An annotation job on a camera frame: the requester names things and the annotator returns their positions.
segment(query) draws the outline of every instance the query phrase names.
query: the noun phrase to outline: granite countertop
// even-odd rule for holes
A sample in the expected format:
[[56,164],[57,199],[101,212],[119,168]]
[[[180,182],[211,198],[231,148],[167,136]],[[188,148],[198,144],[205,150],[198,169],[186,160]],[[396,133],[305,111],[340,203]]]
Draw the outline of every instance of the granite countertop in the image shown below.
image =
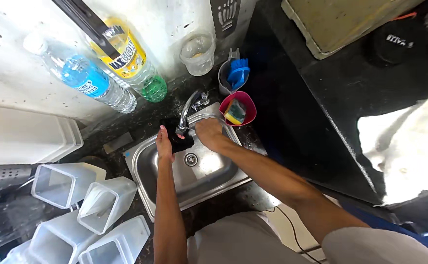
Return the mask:
[[[160,103],[149,103],[139,98],[138,106],[133,113],[126,115],[114,113],[102,122],[83,129],[81,133],[84,145],[60,162],[70,163],[85,156],[96,156],[105,162],[107,170],[111,174],[107,179],[121,176],[132,179],[123,152],[156,134],[160,119],[179,116],[184,103],[197,89],[209,93],[210,104],[216,101],[222,102],[224,97],[218,93],[218,67],[219,65],[201,77],[186,75],[167,83],[168,94]],[[133,141],[107,154],[103,145],[126,132],[130,133]],[[244,147],[266,154],[251,125],[236,127],[235,132]],[[186,235],[187,237],[193,236],[194,232],[225,216],[243,211],[264,211],[278,204],[277,199],[250,181],[182,211]],[[153,261],[153,223],[147,215],[139,193],[136,194],[129,210],[118,219],[116,225],[138,215],[144,215],[151,230],[151,236],[136,263],[151,263]]]

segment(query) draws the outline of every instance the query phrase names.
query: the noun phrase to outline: hand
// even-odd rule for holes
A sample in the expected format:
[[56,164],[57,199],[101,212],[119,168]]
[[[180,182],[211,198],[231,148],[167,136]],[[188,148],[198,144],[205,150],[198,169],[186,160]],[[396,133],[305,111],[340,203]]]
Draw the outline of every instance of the hand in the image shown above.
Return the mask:
[[170,143],[169,134],[163,125],[160,126],[155,143],[159,153],[159,162],[166,160],[173,163],[175,161],[175,155],[172,154],[172,143]]
[[219,152],[222,142],[230,141],[222,134],[222,125],[217,118],[207,118],[196,123],[196,134],[201,143],[214,152]]

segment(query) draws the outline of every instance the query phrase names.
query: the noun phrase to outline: left hand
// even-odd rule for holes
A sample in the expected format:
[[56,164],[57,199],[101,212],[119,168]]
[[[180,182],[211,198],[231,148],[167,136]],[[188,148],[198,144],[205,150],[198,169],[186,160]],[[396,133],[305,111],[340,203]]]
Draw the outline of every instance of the left hand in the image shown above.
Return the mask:
[[160,126],[155,143],[159,153],[159,162],[166,160],[173,163],[175,161],[175,155],[172,154],[172,143],[170,143],[169,134],[163,125]]

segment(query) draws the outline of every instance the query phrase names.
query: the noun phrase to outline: yellow label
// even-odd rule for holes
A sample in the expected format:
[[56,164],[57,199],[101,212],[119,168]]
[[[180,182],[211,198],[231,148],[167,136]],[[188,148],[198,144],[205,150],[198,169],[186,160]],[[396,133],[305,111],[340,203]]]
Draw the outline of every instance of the yellow label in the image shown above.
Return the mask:
[[108,30],[105,37],[120,53],[112,59],[108,57],[94,42],[91,48],[99,55],[100,59],[115,73],[123,78],[132,78],[142,69],[146,62],[146,52],[141,48],[128,26],[118,18],[109,18],[105,21]]

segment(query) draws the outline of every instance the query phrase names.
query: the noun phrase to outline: water bottle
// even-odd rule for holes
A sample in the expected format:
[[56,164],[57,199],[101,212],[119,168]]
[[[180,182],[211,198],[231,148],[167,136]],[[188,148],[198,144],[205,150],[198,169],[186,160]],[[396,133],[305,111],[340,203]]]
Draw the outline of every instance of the water bottle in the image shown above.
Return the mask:
[[146,52],[129,29],[127,22],[100,12],[108,30],[103,34],[120,53],[112,59],[88,36],[86,40],[97,56],[131,88],[149,102],[160,102],[167,95],[167,84],[146,58]]
[[132,93],[65,44],[31,33],[23,40],[23,47],[39,55],[49,71],[66,85],[123,114],[136,108],[137,101]]

